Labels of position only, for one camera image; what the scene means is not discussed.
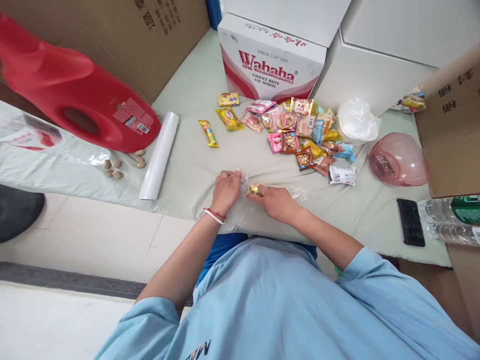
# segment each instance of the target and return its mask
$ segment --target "white cardboard box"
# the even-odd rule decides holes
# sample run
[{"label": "white cardboard box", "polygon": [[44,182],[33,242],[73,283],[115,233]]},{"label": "white cardboard box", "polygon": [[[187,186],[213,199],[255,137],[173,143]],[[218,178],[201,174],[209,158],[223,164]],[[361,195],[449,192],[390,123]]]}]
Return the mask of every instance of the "white cardboard box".
[{"label": "white cardboard box", "polygon": [[346,43],[444,68],[480,41],[478,0],[353,0]]},{"label": "white cardboard box", "polygon": [[330,46],[351,0],[224,0],[225,11]]},{"label": "white cardboard box", "polygon": [[359,97],[378,117],[418,86],[436,67],[385,55],[344,42],[342,27],[328,49],[325,67],[312,98],[324,109]]},{"label": "white cardboard box", "polygon": [[218,36],[228,90],[250,99],[308,98],[327,53],[323,46],[229,13]]}]

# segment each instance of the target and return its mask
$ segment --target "t-shirt sleeve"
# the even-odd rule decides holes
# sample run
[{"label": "t-shirt sleeve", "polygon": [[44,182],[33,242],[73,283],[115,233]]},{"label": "t-shirt sleeve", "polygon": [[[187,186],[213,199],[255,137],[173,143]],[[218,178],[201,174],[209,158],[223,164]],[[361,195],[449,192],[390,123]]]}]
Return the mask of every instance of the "t-shirt sleeve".
[{"label": "t-shirt sleeve", "polygon": [[179,324],[177,310],[170,300],[142,299],[121,318],[95,359],[163,359]]},{"label": "t-shirt sleeve", "polygon": [[478,356],[478,344],[453,323],[418,281],[366,247],[353,258],[337,284],[423,357]]}]

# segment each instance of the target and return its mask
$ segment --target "plastic wrap roll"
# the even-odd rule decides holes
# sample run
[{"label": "plastic wrap roll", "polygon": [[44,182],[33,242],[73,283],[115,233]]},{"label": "plastic wrap roll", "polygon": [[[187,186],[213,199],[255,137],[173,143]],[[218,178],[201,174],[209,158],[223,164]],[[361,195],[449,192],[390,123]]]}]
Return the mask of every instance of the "plastic wrap roll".
[{"label": "plastic wrap roll", "polygon": [[153,149],[145,179],[141,185],[140,195],[138,196],[140,200],[156,200],[159,197],[178,125],[179,116],[173,112],[167,112],[163,118],[160,134],[158,134],[155,149]]}]

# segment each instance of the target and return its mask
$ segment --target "black phone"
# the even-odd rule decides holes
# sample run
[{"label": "black phone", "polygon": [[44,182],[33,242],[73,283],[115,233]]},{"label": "black phone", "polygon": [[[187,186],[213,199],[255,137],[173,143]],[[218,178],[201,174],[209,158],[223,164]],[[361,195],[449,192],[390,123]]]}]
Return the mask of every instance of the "black phone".
[{"label": "black phone", "polygon": [[398,210],[400,210],[403,242],[407,245],[424,247],[424,231],[422,230],[417,203],[406,199],[397,199],[396,202],[398,203]]}]

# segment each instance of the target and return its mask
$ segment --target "red string bracelet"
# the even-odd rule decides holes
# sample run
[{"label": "red string bracelet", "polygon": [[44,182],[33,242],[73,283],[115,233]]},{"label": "red string bracelet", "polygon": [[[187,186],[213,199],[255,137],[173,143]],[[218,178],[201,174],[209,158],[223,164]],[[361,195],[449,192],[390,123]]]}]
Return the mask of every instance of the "red string bracelet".
[{"label": "red string bracelet", "polygon": [[220,215],[218,212],[215,212],[213,211],[211,208],[203,208],[203,210],[208,210],[209,212],[211,212],[213,215],[215,216],[218,216],[219,218],[222,218],[223,220],[225,220],[227,217],[226,216],[222,216]]}]

